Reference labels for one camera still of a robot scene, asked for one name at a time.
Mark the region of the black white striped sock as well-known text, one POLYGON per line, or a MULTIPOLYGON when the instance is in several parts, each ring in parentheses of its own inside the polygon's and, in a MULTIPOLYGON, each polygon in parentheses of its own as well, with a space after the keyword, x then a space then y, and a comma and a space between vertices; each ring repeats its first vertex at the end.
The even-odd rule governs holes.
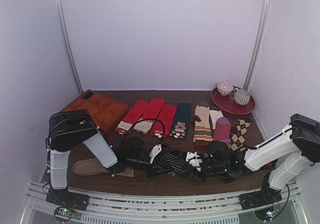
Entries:
POLYGON ((166 162, 171 166, 172 171, 182 173, 186 175, 186 172, 190 170, 189 166, 177 166, 176 164, 176 152, 179 150, 172 150, 166 157, 166 162))

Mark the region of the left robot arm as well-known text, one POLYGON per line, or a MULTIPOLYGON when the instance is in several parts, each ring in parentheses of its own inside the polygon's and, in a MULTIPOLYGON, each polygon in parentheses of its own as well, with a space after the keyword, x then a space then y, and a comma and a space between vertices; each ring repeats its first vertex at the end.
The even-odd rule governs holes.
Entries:
POLYGON ((72 201, 71 193, 66 191, 68 159, 71 150, 78 145, 84 144, 110 174, 122 173, 128 168, 154 168, 156 159, 166 148, 159 142, 147 152, 139 138, 124 136, 118 148, 112 149, 86 109, 55 113, 48 122, 47 166, 52 197, 61 206, 72 201))

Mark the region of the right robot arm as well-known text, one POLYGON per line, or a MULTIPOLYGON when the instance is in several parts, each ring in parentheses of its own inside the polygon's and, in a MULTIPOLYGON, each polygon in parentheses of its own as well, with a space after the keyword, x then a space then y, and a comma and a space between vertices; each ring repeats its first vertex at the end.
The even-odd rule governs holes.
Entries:
POLYGON ((304 169, 318 163, 319 122, 301 114, 294 114, 284 129, 274 137, 256 146, 241 146, 232 151, 224 142, 213 141, 205 148, 205 155, 196 152, 179 153, 183 173, 202 183, 209 176, 216 176, 225 182, 233 182, 249 172, 280 157, 286 160, 265 177, 264 188, 256 194, 260 204, 268 204, 284 186, 304 169))

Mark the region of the dark green reindeer sock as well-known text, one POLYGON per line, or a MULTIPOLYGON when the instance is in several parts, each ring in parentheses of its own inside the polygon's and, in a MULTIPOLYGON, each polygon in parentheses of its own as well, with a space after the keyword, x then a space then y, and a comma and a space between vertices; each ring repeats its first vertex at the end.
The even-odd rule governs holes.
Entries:
POLYGON ((173 123, 170 129, 169 136, 176 139, 186 139, 190 128, 191 120, 191 104, 189 103, 178 103, 176 106, 177 110, 173 119, 173 123))

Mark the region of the beige striped sock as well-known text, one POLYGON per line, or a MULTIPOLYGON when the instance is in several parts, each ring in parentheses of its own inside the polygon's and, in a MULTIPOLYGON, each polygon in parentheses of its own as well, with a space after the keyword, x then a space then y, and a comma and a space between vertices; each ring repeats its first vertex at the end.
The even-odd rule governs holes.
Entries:
POLYGON ((196 150, 204 150, 205 147, 212 142, 212 132, 210 126, 209 105, 205 101, 201 101, 196 105, 194 113, 194 136, 193 144, 196 150))

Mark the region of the red sock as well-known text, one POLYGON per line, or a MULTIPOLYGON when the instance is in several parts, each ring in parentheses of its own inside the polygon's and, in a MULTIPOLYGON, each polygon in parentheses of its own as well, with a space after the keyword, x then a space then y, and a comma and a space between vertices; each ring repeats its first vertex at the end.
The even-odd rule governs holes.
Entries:
POLYGON ((122 119, 115 129, 116 133, 127 134, 129 129, 140 119, 148 108, 149 103, 145 100, 138 100, 130 108, 127 115, 122 119))
POLYGON ((137 132, 142 132, 143 134, 147 134, 150 131, 154 121, 153 120, 145 121, 145 119, 156 119, 164 104, 165 104, 164 99, 153 98, 149 106, 147 107, 146 111, 143 113, 142 117, 139 119, 139 121, 141 120, 144 120, 144 121, 136 124, 133 129, 136 130, 137 132))
POLYGON ((151 132, 151 136, 158 137, 158 138, 167 138, 170 133, 171 126, 176 114, 177 108, 174 105, 165 104, 163 105, 158 120, 164 124, 163 126, 160 122, 156 121, 154 127, 151 132))

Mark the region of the red sock left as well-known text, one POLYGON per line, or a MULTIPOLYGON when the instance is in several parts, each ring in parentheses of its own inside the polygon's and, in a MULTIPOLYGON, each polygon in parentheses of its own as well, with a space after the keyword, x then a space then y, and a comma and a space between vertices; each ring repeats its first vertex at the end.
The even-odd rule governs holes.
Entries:
POLYGON ((129 129, 140 119, 148 108, 149 103, 145 100, 138 100, 130 108, 127 115, 122 119, 115 129, 116 133, 127 134, 129 129))

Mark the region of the tan sock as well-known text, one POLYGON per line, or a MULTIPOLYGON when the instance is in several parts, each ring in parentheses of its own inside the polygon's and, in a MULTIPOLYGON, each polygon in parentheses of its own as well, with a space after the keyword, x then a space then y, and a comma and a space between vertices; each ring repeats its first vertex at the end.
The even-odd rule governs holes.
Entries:
MULTIPOLYGON (((97 158, 91 158, 86 160, 77 161, 73 167, 72 171, 74 174, 80 176, 90 176, 90 175, 97 175, 102 173, 108 173, 107 169, 101 165, 97 158)), ((139 175, 139 171, 135 171, 132 168, 126 168, 125 171, 116 173, 115 175, 124 176, 124 177, 135 177, 139 175)))

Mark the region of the orange divided organizer tray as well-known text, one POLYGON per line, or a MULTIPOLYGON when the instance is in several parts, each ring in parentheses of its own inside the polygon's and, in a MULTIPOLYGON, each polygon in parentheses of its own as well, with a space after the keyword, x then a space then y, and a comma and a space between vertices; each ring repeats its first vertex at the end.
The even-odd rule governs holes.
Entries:
POLYGON ((87 90, 69 103, 63 112, 86 109, 94 123, 105 133, 115 130, 129 111, 126 103, 112 99, 96 91, 87 90))

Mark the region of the cream short sock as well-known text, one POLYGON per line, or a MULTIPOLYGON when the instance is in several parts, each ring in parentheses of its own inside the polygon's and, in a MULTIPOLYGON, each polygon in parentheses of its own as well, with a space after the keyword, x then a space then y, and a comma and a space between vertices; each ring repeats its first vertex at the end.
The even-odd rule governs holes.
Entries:
POLYGON ((219 118, 223 117, 223 113, 221 110, 210 109, 209 115, 212 122, 212 129, 215 130, 216 122, 219 118))

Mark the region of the striped grey cup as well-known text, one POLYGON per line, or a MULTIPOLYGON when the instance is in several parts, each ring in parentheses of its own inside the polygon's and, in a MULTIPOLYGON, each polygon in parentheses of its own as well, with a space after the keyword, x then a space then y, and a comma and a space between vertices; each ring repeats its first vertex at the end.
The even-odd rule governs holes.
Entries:
POLYGON ((241 106, 244 106, 250 101, 250 93, 245 89, 236 89, 234 93, 234 101, 241 106))

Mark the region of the patterned white bowl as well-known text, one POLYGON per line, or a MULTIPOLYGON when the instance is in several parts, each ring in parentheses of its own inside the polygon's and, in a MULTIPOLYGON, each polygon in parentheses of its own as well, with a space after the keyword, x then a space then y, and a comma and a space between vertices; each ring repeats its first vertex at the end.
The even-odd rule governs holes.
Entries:
POLYGON ((222 96, 227 96, 233 92, 234 86, 228 82, 221 81, 217 83, 217 90, 222 96))

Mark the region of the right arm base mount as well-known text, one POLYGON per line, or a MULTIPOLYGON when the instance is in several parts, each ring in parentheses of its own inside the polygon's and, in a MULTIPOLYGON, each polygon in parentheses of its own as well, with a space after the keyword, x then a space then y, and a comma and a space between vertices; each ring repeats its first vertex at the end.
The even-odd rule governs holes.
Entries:
POLYGON ((254 209, 254 214, 260 221, 273 220, 280 209, 281 200, 281 192, 269 187, 239 196, 242 210, 254 209))

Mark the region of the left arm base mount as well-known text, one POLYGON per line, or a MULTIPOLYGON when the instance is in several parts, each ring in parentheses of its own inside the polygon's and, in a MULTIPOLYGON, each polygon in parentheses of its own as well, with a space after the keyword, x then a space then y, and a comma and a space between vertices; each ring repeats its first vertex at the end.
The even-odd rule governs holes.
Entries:
POLYGON ((67 189, 54 190, 50 188, 46 194, 46 202, 56 205, 54 208, 54 218, 59 222, 70 221, 77 211, 86 211, 89 196, 70 192, 67 189))

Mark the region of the aluminium frame post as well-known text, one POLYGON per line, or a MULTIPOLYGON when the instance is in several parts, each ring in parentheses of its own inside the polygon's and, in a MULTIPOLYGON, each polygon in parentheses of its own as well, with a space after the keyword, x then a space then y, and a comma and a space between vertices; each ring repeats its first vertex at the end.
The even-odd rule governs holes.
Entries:
POLYGON ((79 77, 79 74, 77 71, 76 63, 74 60, 74 55, 73 55, 72 48, 71 48, 70 38, 68 35, 67 24, 65 21, 66 19, 65 19, 65 14, 64 14, 64 10, 63 10, 63 0, 55 0, 55 5, 57 8, 57 14, 58 14, 58 19, 59 19, 59 23, 60 23, 61 33, 62 33, 62 42, 65 47, 65 53, 67 56, 68 65, 69 65, 70 70, 72 72, 71 74, 72 74, 73 80, 75 82, 77 91, 81 95, 84 91, 83 91, 83 87, 82 87, 80 77, 79 77))
POLYGON ((262 53, 262 44, 265 37, 265 33, 268 27, 268 20, 270 16, 270 7, 272 0, 262 0, 260 18, 257 27, 257 34, 254 42, 254 48, 251 55, 247 75, 245 78, 243 88, 250 91, 253 87, 255 75, 259 65, 259 59, 262 53))

